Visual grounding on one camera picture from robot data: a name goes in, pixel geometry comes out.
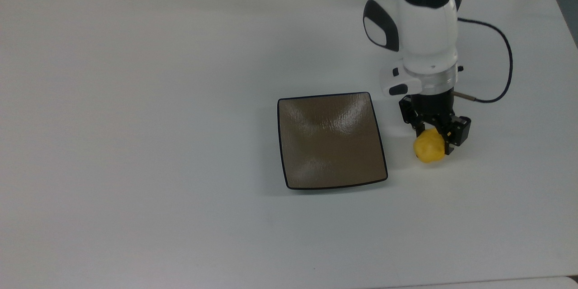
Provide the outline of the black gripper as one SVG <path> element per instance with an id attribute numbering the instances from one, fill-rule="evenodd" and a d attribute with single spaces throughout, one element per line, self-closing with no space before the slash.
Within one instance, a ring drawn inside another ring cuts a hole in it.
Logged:
<path id="1" fill-rule="evenodd" d="M 471 126 L 470 118 L 455 115 L 453 105 L 452 90 L 437 95 L 410 95 L 399 101 L 403 121 L 415 132 L 425 131 L 423 116 L 438 116 L 435 128 L 443 139 L 445 155 L 468 139 Z"/>

